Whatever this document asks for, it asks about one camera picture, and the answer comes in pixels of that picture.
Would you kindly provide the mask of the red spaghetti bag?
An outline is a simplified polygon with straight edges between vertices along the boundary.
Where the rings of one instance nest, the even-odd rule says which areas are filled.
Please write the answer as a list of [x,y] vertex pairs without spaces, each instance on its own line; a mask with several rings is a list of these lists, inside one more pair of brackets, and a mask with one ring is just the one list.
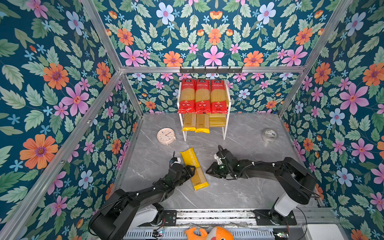
[[195,112],[195,91],[196,80],[184,79],[182,80],[180,90],[180,106],[178,109],[179,114],[192,114]]
[[209,80],[199,79],[196,81],[195,91],[195,113],[196,114],[208,114],[211,112],[211,100],[210,100],[210,84]]
[[227,114],[227,91],[225,82],[222,80],[211,80],[211,113]]

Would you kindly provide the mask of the yellow pasta bag bottom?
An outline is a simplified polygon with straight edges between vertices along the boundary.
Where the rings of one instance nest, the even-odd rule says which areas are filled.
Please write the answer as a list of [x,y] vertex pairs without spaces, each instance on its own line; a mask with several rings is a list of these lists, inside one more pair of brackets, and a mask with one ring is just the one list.
[[200,162],[196,156],[193,148],[190,148],[184,152],[181,152],[181,156],[186,166],[190,166],[193,169],[194,176],[191,178],[191,182],[194,186],[195,192],[197,190],[207,188],[209,183],[203,173]]

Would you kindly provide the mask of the white box corner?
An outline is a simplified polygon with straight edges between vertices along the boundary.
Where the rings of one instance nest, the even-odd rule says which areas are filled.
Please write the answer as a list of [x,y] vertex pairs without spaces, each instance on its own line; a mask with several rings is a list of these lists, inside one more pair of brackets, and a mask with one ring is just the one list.
[[340,228],[335,224],[306,225],[306,240],[343,240]]

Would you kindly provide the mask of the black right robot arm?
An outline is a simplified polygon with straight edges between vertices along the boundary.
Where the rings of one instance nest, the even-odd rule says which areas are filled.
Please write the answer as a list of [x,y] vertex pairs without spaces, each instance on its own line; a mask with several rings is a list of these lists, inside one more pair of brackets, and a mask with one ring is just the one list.
[[316,194],[317,179],[291,157],[277,162],[238,160],[228,149],[218,146],[214,159],[216,161],[206,170],[212,177],[228,181],[271,179],[282,186],[285,192],[275,201],[268,215],[274,222],[284,220],[298,205],[307,205]]

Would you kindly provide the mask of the black hook rail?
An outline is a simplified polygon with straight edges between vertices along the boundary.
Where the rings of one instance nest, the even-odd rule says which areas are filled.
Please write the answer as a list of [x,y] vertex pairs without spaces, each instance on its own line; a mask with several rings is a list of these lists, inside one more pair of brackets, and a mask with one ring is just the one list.
[[243,72],[243,67],[180,67],[182,74],[238,74]]

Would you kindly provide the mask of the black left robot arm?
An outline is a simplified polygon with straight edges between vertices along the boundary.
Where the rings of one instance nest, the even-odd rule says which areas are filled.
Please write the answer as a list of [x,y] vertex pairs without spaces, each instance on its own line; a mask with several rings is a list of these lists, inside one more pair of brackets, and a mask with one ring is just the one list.
[[101,240],[122,240],[129,229],[153,222],[164,211],[159,203],[167,200],[195,172],[196,167],[184,166],[173,157],[168,173],[152,186],[135,192],[114,191],[91,218],[88,224],[90,234]]

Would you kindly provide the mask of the pink round clock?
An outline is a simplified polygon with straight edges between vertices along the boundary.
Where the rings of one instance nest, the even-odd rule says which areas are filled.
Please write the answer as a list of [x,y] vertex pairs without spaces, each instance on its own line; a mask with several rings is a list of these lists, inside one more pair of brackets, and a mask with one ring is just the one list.
[[162,145],[169,145],[176,140],[175,131],[171,128],[163,128],[158,131],[157,139]]

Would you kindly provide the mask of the yellow pasta bag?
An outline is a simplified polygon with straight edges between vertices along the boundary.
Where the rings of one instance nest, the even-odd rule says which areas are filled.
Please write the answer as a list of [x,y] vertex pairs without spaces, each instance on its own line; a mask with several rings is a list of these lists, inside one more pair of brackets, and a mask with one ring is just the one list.
[[196,114],[182,114],[183,116],[183,132],[195,132],[197,125]]
[[203,173],[200,162],[196,156],[193,148],[190,148],[184,152],[181,152],[181,156],[186,166],[190,166],[193,169],[194,176],[191,178],[191,182],[194,186],[195,192],[197,190],[207,188],[209,183]]
[[210,117],[208,114],[197,114],[197,125],[195,133],[210,133]]

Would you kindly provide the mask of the orange plush toy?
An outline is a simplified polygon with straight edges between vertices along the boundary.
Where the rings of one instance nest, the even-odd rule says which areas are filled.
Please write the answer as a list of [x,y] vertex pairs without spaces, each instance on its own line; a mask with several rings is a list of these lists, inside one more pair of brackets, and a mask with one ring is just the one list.
[[195,234],[196,229],[184,231],[188,240],[234,240],[234,236],[222,227],[214,227],[209,233],[205,229],[199,229],[200,235]]

